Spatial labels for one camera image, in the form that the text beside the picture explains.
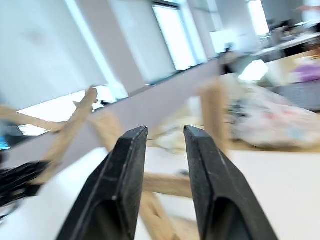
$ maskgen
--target plastic bag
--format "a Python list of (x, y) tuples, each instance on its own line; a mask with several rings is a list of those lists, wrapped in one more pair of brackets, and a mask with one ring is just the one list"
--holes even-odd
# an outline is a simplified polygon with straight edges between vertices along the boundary
[(259, 148), (308, 148), (320, 143), (317, 114), (259, 86), (246, 94), (233, 130), (239, 139)]

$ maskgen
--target white table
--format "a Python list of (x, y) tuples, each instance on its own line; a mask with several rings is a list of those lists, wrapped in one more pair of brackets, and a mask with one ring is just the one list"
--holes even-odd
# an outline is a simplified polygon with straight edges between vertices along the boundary
[(292, 48), (292, 47), (295, 47), (295, 46), (298, 46), (301, 44), (306, 44), (306, 43), (311, 42), (312, 40), (314, 40), (318, 37), (320, 37), (320, 32), (303, 33), (291, 41), (286, 41), (286, 42), (280, 43), (276, 47), (280, 50), (285, 50), (285, 49)]
[(260, 57), (260, 56), (272, 55), (272, 54), (276, 55), (277, 51), (283, 51), (285, 49), (289, 49), (289, 48), (292, 48), (292, 47), (295, 47), (295, 46), (298, 46), (301, 44), (309, 43), (318, 37), (320, 37), (320, 32), (303, 33), (291, 41), (285, 41), (283, 43), (278, 44), (277, 46), (268, 47), (268, 48), (262, 49), (258, 52), (255, 52), (254, 54), (252, 54), (252, 56), (253, 57)]
[[(0, 225), (0, 239), (56, 239), (87, 177), (106, 154), (96, 148), (53, 178), (39, 196), (25, 200)], [(319, 239), (319, 154), (231, 151), (230, 158), (246, 176), (279, 240)], [(174, 174), (187, 168), (186, 154), (147, 149), (148, 172)], [(160, 201), (170, 215), (196, 219), (191, 199), (161, 195)], [(135, 239), (151, 240), (140, 217)]]

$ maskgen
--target window frame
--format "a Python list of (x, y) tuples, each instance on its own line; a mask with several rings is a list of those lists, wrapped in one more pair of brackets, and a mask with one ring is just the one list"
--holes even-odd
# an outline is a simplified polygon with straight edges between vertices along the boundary
[[(182, 25), (182, 30), (183, 30), (183, 32), (184, 32), (184, 34), (185, 34), (187, 44), (188, 44), (188, 46), (189, 46), (189, 48), (190, 48), (191, 55), (192, 55), (193, 60), (194, 60), (194, 62), (195, 62), (195, 66), (201, 64), (202, 62), (200, 62), (200, 61), (197, 59), (196, 49), (195, 49), (195, 46), (193, 45), (193, 43), (192, 43), (192, 41), (191, 41), (191, 35), (190, 35), (190, 32), (188, 31), (187, 24), (186, 24), (186, 21), (185, 21), (185, 19), (184, 19), (183, 13), (182, 13), (182, 11), (181, 11), (181, 6), (180, 6), (180, 4), (179, 4), (179, 3), (176, 3), (176, 2), (166, 1), (166, 0), (152, 0), (152, 1), (151, 1), (151, 7), (152, 7), (152, 8), (153, 8), (153, 7), (164, 7), (164, 8), (176, 10), (176, 11), (178, 12), (179, 18), (180, 18), (180, 21), (181, 21), (181, 25)], [(165, 41), (165, 43), (166, 43), (166, 46), (167, 46), (167, 48), (168, 48), (168, 51), (170, 52), (169, 47), (168, 47), (168, 44), (167, 44), (166, 39), (165, 39), (165, 36), (164, 36), (164, 33), (162, 32), (161, 26), (160, 26), (160, 24), (159, 24), (159, 22), (158, 22), (156, 13), (155, 13), (154, 11), (153, 11), (153, 13), (154, 13), (154, 17), (156, 18), (156, 22), (158, 23), (158, 27), (159, 27), (159, 29), (160, 29), (160, 31), (161, 31), (161, 34), (162, 34), (162, 36), (163, 36), (163, 39), (164, 39), (164, 41)], [(172, 62), (174, 62), (173, 56), (171, 55), (171, 53), (170, 53), (170, 57), (171, 57)]]

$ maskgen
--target desk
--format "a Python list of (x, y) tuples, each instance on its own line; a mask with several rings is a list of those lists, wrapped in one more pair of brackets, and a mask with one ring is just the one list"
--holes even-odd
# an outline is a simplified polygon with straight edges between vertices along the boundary
[[(26, 199), (0, 225), (0, 239), (55, 240), (87, 177), (106, 154), (104, 148), (92, 150), (49, 181), (39, 196)], [(319, 239), (318, 154), (230, 151), (229, 156), (245, 175), (279, 240)], [(187, 168), (185, 153), (147, 148), (146, 171), (174, 174)], [(170, 216), (196, 219), (191, 199), (160, 194), (159, 199)], [(140, 217), (135, 239), (151, 240)]]
[[(269, 72), (276, 77), (280, 85), (290, 84), (289, 73), (294, 71), (298, 67), (297, 59), (311, 56), (311, 52), (304, 52), (297, 55), (285, 57), (279, 60), (271, 61), (266, 63), (269, 68)], [(231, 74), (222, 75), (218, 77), (224, 83), (227, 84), (227, 88), (232, 92), (234, 88), (235, 78)], [(266, 151), (265, 149), (260, 149), (249, 145), (244, 141), (229, 141), (228, 148), (231, 150), (241, 150), (241, 151)], [(320, 144), (307, 149), (299, 148), (283, 148), (283, 149), (272, 149), (272, 152), (297, 152), (297, 153), (320, 153)]]
[(316, 33), (303, 33), (300, 36), (298, 36), (297, 38), (291, 40), (291, 41), (285, 41), (283, 43), (280, 43), (279, 45), (277, 45), (276, 47), (279, 50), (285, 50), (288, 48), (292, 48), (301, 44), (306, 44), (308, 42), (313, 41), (314, 39), (320, 37), (320, 33), (316, 32)]
[(258, 56), (263, 56), (263, 55), (267, 55), (270, 54), (274, 51), (283, 51), (285, 49), (289, 49), (289, 48), (293, 48), (295, 46), (298, 45), (302, 45), (302, 44), (306, 44), (309, 43), (311, 41), (313, 41), (314, 39), (320, 37), (320, 32), (316, 32), (316, 33), (303, 33), (300, 36), (298, 36), (297, 38), (291, 40), (291, 41), (285, 41), (282, 42), (280, 44), (278, 44), (277, 46), (273, 46), (273, 47), (268, 47), (265, 49), (262, 49), (256, 53), (254, 53), (252, 56), (253, 57), (258, 57)]
[[(289, 73), (296, 69), (298, 66), (297, 59), (304, 58), (307, 56), (311, 56), (311, 52), (304, 52), (297, 55), (285, 57), (279, 60), (271, 61), (266, 63), (269, 68), (270, 74), (274, 75), (277, 79), (277, 83), (279, 85), (287, 85), (290, 84), (291, 81), (288, 78)], [(239, 83), (237, 81), (237, 76), (233, 73), (218, 76), (216, 79), (220, 80), (226, 85), (227, 95), (229, 99), (236, 99), (241, 94)], [(190, 112), (188, 111), (188, 106), (184, 106), (180, 108), (174, 116), (167, 118), (163, 125), (167, 125), (168, 123), (177, 120), (179, 118), (189, 116)], [(160, 136), (161, 132), (163, 133), (163, 129), (161, 126), (156, 127), (150, 131), (150, 139), (156, 139), (157, 136)], [(148, 142), (149, 147), (158, 147), (158, 145), (154, 141)], [(254, 147), (244, 141), (232, 141), (229, 140), (226, 146), (229, 150), (238, 150), (238, 151), (266, 151), (265, 149)], [(299, 149), (299, 148), (282, 148), (282, 149), (272, 149), (271, 152), (298, 152), (298, 153), (320, 153), (320, 144), (315, 145), (314, 147), (310, 147), (307, 149)]]

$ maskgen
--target purple object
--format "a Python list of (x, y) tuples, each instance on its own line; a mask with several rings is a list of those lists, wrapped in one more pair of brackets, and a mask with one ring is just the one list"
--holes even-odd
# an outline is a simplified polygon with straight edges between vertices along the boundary
[(320, 64), (307, 64), (294, 70), (301, 83), (320, 80)]

